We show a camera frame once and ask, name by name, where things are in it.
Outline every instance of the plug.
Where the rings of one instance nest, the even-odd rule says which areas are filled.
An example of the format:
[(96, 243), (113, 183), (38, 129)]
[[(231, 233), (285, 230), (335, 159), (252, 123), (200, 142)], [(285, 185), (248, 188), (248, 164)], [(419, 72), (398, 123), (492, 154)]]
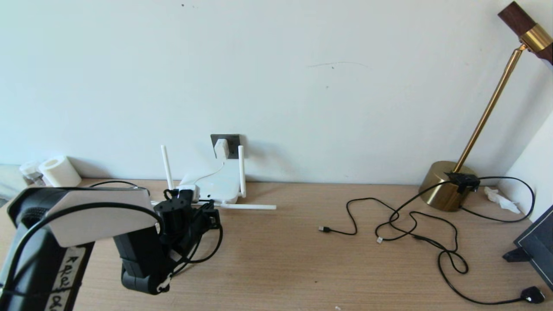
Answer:
[(542, 303), (545, 300), (545, 295), (538, 287), (532, 286), (522, 291), (520, 297), (529, 303)]

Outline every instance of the electrical outlet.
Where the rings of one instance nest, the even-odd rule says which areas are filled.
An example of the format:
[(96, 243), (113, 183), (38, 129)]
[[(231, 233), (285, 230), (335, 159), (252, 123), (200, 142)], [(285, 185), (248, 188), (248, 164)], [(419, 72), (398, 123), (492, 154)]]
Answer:
[(228, 143), (228, 158), (238, 159), (238, 146), (240, 146), (239, 134), (211, 134), (211, 143), (213, 147), (219, 139), (226, 139)]

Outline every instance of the black clamp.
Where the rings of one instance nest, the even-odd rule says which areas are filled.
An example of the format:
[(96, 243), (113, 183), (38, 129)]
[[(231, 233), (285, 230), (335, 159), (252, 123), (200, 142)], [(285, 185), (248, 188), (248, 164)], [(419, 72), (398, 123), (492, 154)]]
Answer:
[(465, 189), (470, 188), (471, 191), (476, 192), (480, 186), (480, 179), (474, 174), (463, 173), (446, 173), (449, 179), (454, 185), (457, 185), (457, 192), (463, 193)]

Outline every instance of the tissue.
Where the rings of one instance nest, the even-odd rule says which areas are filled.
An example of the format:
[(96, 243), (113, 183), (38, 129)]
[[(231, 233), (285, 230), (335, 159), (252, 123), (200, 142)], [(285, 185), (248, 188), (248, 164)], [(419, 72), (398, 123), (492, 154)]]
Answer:
[(513, 202), (498, 194), (499, 190), (493, 190), (490, 187), (484, 187), (484, 192), (488, 195), (488, 200), (499, 204), (502, 209), (510, 210), (515, 214), (520, 214), (520, 211)]

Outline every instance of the wooden desk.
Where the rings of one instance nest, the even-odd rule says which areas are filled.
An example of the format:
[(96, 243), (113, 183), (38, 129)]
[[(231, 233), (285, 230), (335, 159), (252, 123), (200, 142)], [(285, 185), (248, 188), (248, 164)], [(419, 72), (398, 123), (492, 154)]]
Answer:
[[(98, 180), (85, 180), (89, 185)], [(161, 200), (164, 181), (134, 180)], [(325, 234), (318, 226), (353, 231), (345, 203), (375, 196), (399, 206), (416, 194), (416, 186), (248, 183), (242, 203), (277, 204), (276, 211), (221, 210), (225, 228), (219, 252), (205, 263), (191, 265), (171, 282), (171, 290), (150, 296), (125, 289), (119, 280), (121, 262), (111, 239), (98, 241), (79, 292), (75, 310), (551, 310), (553, 294), (529, 263), (507, 263), (501, 256), (529, 221), (499, 224), (467, 212), (442, 212), (414, 201), (399, 225), (412, 223), (407, 211), (446, 217), (459, 229), (460, 254), (469, 263), (467, 275), (457, 274), (444, 260), (451, 282), (466, 295), (483, 301), (517, 297), (538, 286), (548, 299), (485, 306), (457, 296), (438, 272), (438, 249), (411, 237), (376, 243), (374, 228), (390, 211), (374, 201), (351, 206), (359, 227), (356, 236)], [(466, 204), (475, 211), (515, 218), (472, 194)], [(452, 245), (451, 229), (420, 218), (417, 231)], [(11, 244), (14, 228), (0, 212), (0, 258)], [(382, 235), (395, 234), (382, 230)], [(202, 240), (197, 258), (211, 252), (217, 233)]]

